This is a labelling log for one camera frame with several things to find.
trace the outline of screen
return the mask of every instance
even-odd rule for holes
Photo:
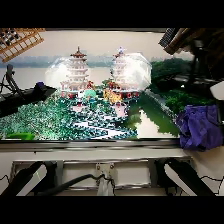
[[[57,91],[0,118],[1,139],[179,136],[175,118],[189,99],[196,99],[175,90],[160,93],[152,79],[186,71],[192,55],[167,54],[158,44],[163,33],[46,31],[41,36],[43,43],[1,63],[0,75],[12,64],[20,89],[44,82]]]

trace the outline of television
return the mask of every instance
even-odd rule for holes
[[[189,70],[192,55],[167,54],[158,44],[163,34],[42,32],[42,43],[0,63],[0,76],[12,64],[20,89],[44,82],[57,91],[0,118],[0,142],[178,141],[175,119],[192,97],[175,90],[161,93],[152,80]]]

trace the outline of purple bag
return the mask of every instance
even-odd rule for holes
[[[205,151],[223,144],[217,106],[186,106],[176,120],[183,149]]]

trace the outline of sky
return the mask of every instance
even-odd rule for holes
[[[87,54],[112,56],[121,46],[125,53],[141,52],[150,60],[171,58],[158,44],[163,33],[123,31],[46,31],[40,35],[44,42],[24,52],[21,56],[70,56],[77,47]],[[191,59],[190,53],[176,54],[176,57]]]

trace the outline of building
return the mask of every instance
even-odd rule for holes
[[[71,65],[68,67],[69,74],[66,75],[67,80],[61,82],[62,96],[69,96],[70,98],[78,96],[80,90],[86,89],[88,85],[88,71],[86,64],[86,54],[80,52],[80,48],[75,54],[71,54],[73,58],[70,59]]]
[[[125,69],[127,68],[127,60],[126,55],[124,54],[124,50],[122,48],[119,49],[118,54],[114,55],[114,66],[111,70],[112,77],[114,79],[114,83],[109,83],[109,88],[120,94],[122,99],[132,99],[139,96],[138,84],[125,73]]]

